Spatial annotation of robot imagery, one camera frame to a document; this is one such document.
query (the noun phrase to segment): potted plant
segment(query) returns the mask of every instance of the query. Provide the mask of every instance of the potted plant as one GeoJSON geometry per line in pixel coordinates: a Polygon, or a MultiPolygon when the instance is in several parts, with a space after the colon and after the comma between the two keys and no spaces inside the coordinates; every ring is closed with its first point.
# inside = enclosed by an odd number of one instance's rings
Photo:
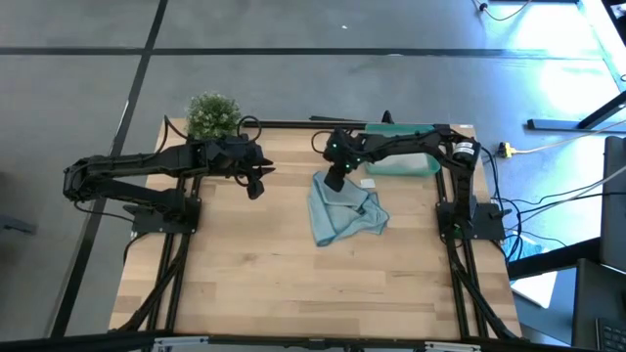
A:
{"type": "Polygon", "coordinates": [[[233,136],[241,118],[235,100],[204,93],[192,98],[189,104],[187,133],[197,140],[233,136]]]}

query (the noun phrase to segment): wooden tabletop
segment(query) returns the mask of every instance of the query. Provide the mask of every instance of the wooden tabletop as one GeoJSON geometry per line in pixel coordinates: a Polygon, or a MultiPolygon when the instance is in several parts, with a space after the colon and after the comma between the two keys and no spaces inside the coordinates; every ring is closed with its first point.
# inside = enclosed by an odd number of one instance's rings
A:
{"type": "MultiPolygon", "coordinates": [[[[174,124],[184,130],[185,120],[174,124]]],[[[455,125],[473,136],[471,126],[455,125]]],[[[230,179],[203,178],[201,221],[192,236],[176,320],[176,332],[234,335],[459,338],[445,245],[439,240],[434,177],[350,174],[376,181],[390,214],[381,236],[368,233],[317,247],[307,196],[312,175],[330,166],[311,150],[316,130],[263,130],[257,141],[276,171],[263,177],[265,193],[249,200],[230,179]]],[[[157,145],[162,138],[163,129],[157,145]]],[[[316,142],[325,144],[324,136],[316,142]]],[[[184,143],[169,133],[167,146],[184,143]]],[[[153,189],[176,181],[150,176],[153,189]]],[[[488,201],[482,164],[474,192],[488,201]]],[[[114,305],[111,328],[125,323],[155,284],[163,234],[131,247],[114,305]]],[[[509,329],[520,334],[503,255],[489,242],[473,241],[480,288],[509,329]]],[[[473,307],[465,292],[469,327],[473,307]]],[[[164,325],[168,292],[158,326],[164,325]]]]}

